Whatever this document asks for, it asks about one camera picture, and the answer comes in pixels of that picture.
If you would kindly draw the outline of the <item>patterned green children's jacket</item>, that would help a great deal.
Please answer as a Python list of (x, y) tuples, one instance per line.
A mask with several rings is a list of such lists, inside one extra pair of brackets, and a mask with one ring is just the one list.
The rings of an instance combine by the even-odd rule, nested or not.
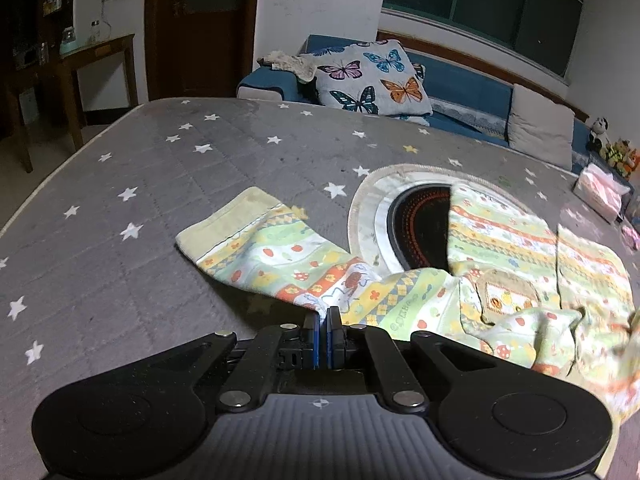
[(248, 188), (177, 237), (221, 283), (378, 326), (417, 330), (484, 351), (595, 394), (617, 420), (639, 408), (639, 313), (612, 249), (457, 184), (446, 269), (390, 275), (314, 232), (260, 188)]

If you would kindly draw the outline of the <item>round black induction cooktop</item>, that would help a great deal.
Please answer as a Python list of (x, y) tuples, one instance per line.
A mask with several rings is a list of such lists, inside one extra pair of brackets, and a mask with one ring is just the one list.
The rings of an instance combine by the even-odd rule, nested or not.
[(388, 192), (376, 206), (374, 235), (390, 272), (449, 270), (447, 246), (450, 186), (410, 182)]

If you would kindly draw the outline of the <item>grey star tablecloth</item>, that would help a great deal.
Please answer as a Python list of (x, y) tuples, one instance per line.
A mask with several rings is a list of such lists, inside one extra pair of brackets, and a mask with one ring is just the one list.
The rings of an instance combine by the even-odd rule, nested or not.
[(97, 134), (1, 209), (1, 474), (39, 479), (38, 403), (75, 380), (214, 330), (242, 338), (303, 311), (206, 278), (176, 236), (251, 186), (298, 209), (346, 246), (367, 174), (395, 164), (461, 171), (502, 188), (550, 226), (639, 256), (542, 162), (402, 120), (290, 103), (168, 99)]

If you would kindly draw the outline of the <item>butterfly print pillow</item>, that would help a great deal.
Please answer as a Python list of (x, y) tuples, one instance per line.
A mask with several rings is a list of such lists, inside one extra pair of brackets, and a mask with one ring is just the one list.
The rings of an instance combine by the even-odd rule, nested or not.
[(421, 77), (395, 39), (329, 47), (303, 58), (316, 68), (318, 100), (326, 107), (381, 116), (433, 113)]

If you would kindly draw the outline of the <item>blue sofa bench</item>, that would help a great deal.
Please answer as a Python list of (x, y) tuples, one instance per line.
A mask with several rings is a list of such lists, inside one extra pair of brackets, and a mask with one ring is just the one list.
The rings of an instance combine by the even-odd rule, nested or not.
[[(329, 47), (346, 47), (355, 41), (345, 38), (311, 35), (299, 54), (305, 55)], [(467, 136), (477, 141), (510, 148), (506, 123), (508, 122), (514, 84), (529, 88), (556, 104), (570, 108), (574, 114), (572, 142), (572, 169), (578, 172), (589, 162), (586, 144), (589, 130), (576, 110), (557, 96), (546, 96), (528, 82), (511, 82), (475, 68), (426, 53), (404, 50), (422, 79), (431, 101), (433, 113), (425, 116), (386, 116), (414, 122), (423, 131), (434, 128)], [(309, 84), (298, 81), (294, 74), (259, 66), (246, 76), (238, 87), (238, 95), (245, 99), (304, 102), (320, 104), (316, 78)]]

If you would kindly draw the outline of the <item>beige crumpled cloth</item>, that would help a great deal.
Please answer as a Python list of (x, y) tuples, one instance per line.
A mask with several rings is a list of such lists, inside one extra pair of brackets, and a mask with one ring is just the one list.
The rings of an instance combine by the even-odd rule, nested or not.
[(289, 55), (281, 50), (274, 50), (258, 58), (257, 63), (272, 70), (294, 74), (303, 84), (309, 84), (316, 78), (317, 65), (306, 55)]

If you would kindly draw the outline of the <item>grey plain pillow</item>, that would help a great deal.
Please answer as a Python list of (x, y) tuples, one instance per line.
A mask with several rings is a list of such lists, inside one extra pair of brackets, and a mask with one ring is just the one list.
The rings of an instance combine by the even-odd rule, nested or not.
[(570, 108), (514, 84), (506, 123), (510, 148), (571, 170), (574, 119)]

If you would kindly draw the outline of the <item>pink tissue box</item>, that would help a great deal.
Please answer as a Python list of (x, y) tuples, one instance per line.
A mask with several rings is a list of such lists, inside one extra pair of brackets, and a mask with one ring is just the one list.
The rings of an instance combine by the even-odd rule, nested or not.
[(579, 174), (573, 188), (574, 194), (608, 223), (620, 216), (623, 197), (630, 192), (609, 172), (590, 162)]

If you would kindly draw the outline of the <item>yellow bear plush toy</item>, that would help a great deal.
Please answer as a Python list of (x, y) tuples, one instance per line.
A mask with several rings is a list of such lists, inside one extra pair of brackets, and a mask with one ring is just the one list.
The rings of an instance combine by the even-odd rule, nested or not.
[(601, 148), (600, 156), (605, 163), (615, 169), (622, 176), (629, 174), (628, 154), (629, 142), (627, 140), (618, 139), (614, 143), (607, 143)]

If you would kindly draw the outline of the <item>panda plush toy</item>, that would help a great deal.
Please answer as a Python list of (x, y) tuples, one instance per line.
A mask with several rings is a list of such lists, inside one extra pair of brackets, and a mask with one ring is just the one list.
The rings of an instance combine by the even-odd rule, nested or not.
[(608, 144), (610, 144), (608, 120), (605, 117), (599, 117), (590, 126), (586, 149), (593, 153), (600, 153)]

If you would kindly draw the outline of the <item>orange fox plush toy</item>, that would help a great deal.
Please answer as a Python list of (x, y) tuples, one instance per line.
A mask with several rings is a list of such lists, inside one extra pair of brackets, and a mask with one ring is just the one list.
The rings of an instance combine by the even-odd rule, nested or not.
[(629, 180), (639, 166), (640, 154), (636, 148), (632, 148), (627, 154), (623, 164), (625, 170), (625, 179)]

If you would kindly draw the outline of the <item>dark wooden door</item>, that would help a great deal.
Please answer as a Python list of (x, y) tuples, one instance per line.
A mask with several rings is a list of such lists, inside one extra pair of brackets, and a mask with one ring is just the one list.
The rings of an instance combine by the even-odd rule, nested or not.
[(150, 100), (231, 98), (252, 70), (257, 0), (144, 0)]

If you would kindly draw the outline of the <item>dark wooden side table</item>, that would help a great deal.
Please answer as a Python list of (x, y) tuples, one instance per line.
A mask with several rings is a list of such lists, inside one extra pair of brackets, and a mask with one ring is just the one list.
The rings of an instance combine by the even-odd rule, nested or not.
[(109, 40), (89, 44), (59, 54), (44, 65), (31, 65), (14, 70), (6, 75), (1, 86), (1, 96), (8, 104), (11, 118), (12, 136), (15, 138), (17, 157), (28, 174), (34, 170), (29, 154), (29, 137), (21, 107), (20, 95), (32, 88), (40, 73), (52, 73), (60, 84), (68, 128), (72, 136), (74, 149), (79, 151), (85, 144), (81, 133), (81, 118), (84, 109), (78, 82), (78, 70), (98, 61), (121, 54), (124, 57), (124, 77), (128, 106), (139, 105), (136, 69), (134, 68), (134, 34), (115, 37)]

